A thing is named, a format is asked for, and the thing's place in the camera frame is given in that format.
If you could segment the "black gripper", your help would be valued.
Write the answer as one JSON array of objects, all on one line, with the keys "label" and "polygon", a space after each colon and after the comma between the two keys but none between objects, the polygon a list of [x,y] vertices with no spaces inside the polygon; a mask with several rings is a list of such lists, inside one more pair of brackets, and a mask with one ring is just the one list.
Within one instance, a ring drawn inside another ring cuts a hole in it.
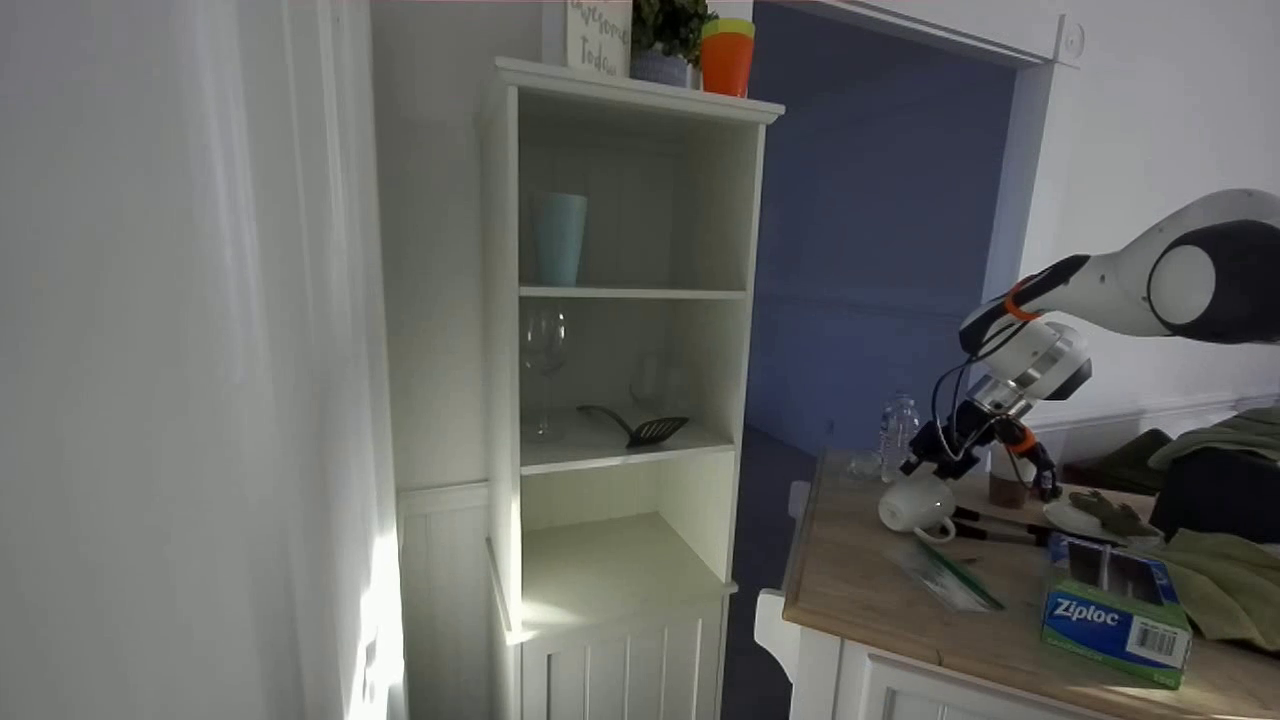
[{"label": "black gripper", "polygon": [[898,473],[911,476],[927,468],[937,478],[960,478],[974,468],[974,453],[991,439],[1002,439],[1015,428],[1012,416],[986,411],[974,401],[965,401],[950,416],[927,419],[898,461]]}]

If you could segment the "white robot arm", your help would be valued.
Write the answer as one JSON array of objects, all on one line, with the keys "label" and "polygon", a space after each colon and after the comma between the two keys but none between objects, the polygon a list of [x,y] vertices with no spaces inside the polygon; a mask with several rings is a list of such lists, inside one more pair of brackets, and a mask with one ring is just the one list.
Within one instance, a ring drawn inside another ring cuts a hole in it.
[{"label": "white robot arm", "polygon": [[983,442],[1022,431],[1018,416],[1034,401],[1068,401],[1090,359],[1065,316],[1121,334],[1275,345],[1280,195],[1209,193],[1116,253],[1065,254],[979,303],[960,324],[960,348],[986,378],[908,439],[898,473],[960,478]]}]

